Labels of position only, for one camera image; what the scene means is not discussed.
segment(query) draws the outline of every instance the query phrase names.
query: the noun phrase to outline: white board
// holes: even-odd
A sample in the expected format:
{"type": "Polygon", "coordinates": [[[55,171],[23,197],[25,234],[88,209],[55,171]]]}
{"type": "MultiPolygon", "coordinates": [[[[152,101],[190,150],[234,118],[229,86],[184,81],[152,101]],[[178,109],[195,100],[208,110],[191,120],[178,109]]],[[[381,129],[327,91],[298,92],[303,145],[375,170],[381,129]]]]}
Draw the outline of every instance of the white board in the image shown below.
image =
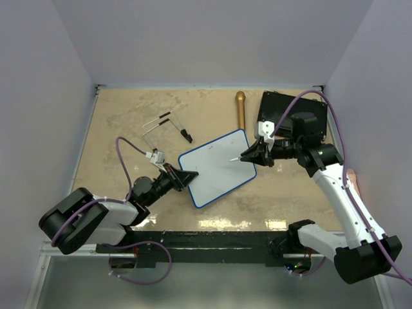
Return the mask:
{"type": "Polygon", "coordinates": [[[179,156],[181,169],[199,172],[189,185],[195,207],[202,208],[256,177],[254,164],[229,162],[248,148],[245,131],[238,129],[179,156]]]}

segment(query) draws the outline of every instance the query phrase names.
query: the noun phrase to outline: wooden table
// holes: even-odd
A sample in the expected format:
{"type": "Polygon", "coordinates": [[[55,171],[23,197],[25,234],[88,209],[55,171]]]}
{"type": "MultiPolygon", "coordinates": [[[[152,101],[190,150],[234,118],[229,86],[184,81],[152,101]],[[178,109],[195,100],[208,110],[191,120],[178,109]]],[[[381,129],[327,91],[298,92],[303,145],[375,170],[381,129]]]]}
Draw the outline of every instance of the wooden table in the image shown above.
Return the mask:
{"type": "MultiPolygon", "coordinates": [[[[118,161],[115,138],[126,137],[150,150],[142,125],[171,110],[177,114],[193,143],[168,123],[151,137],[166,162],[178,168],[183,152],[238,128],[235,94],[239,89],[103,89],[100,91],[75,179],[75,186],[93,194],[124,198],[127,181],[118,161]]],[[[246,94],[246,131],[254,142],[254,124],[263,89],[246,94]]],[[[302,90],[276,91],[298,95],[302,90]]],[[[307,95],[307,98],[318,98],[307,95]]],[[[132,181],[159,175],[149,159],[127,144],[120,146],[132,181]]],[[[278,160],[273,168],[256,166],[257,177],[218,201],[196,209],[188,190],[170,191],[150,206],[151,215],[136,230],[286,230],[289,223],[311,219],[326,230],[341,230],[328,200],[295,160],[278,160]]]]}

